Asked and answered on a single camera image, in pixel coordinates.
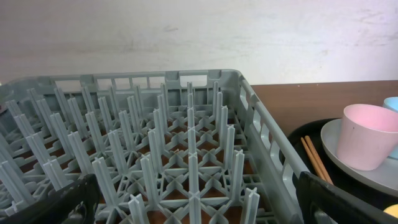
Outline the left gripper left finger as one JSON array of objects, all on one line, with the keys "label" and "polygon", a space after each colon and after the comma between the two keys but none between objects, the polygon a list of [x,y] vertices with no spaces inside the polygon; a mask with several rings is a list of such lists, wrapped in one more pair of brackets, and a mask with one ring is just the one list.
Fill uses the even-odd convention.
[{"label": "left gripper left finger", "polygon": [[97,178],[94,174],[88,174],[1,220],[1,223],[94,223],[99,202],[100,187]]}]

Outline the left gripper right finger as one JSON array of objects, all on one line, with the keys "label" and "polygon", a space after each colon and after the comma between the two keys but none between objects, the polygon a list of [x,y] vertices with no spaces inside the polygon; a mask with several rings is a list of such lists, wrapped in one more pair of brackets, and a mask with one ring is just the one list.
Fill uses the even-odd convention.
[{"label": "left gripper right finger", "polygon": [[397,218],[310,172],[300,173],[296,195],[305,223],[397,223]]}]

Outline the yellow bowl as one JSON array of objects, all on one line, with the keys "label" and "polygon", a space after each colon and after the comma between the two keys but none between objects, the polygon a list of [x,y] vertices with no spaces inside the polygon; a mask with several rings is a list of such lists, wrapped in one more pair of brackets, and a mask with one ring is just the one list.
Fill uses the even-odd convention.
[{"label": "yellow bowl", "polygon": [[391,205],[391,206],[385,208],[384,212],[395,217],[395,218],[398,218],[398,204]]}]

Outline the pink cup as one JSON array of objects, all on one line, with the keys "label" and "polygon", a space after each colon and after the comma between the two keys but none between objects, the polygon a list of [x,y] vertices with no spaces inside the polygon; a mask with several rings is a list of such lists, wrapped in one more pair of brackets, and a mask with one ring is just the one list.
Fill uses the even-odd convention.
[{"label": "pink cup", "polygon": [[357,170],[374,170],[396,146],[396,112],[368,104],[344,108],[336,150],[340,161]]}]

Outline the blue cup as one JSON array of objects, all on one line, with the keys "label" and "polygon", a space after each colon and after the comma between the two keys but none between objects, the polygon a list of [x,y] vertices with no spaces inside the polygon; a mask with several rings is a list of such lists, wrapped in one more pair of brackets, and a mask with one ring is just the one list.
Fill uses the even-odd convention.
[{"label": "blue cup", "polygon": [[[394,96],[394,97],[386,98],[383,101],[383,107],[387,108],[389,110],[397,112],[398,111],[398,97]],[[389,156],[391,158],[397,159],[397,153],[398,153],[398,150],[397,150],[397,147],[395,147],[394,150],[390,153]]]}]

